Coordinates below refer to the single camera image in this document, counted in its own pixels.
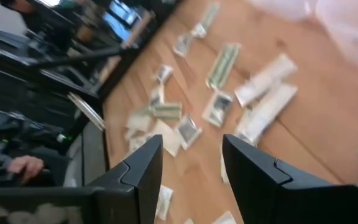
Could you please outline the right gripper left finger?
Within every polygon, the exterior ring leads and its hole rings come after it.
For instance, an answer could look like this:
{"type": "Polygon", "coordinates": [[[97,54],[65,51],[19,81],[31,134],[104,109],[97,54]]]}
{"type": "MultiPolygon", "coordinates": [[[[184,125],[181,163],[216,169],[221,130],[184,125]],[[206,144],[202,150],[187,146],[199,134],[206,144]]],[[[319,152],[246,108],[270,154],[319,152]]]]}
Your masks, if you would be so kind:
{"type": "Polygon", "coordinates": [[[0,188],[0,223],[153,223],[162,165],[158,134],[84,187],[0,188]]]}

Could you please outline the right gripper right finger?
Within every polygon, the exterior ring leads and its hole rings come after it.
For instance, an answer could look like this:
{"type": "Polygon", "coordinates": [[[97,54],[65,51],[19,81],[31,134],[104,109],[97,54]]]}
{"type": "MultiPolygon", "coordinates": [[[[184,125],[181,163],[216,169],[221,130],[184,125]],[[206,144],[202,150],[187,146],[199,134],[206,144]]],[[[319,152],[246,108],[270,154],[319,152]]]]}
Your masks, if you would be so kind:
{"type": "Polygon", "coordinates": [[[331,184],[231,134],[222,152],[244,223],[358,223],[358,184],[331,184]]]}

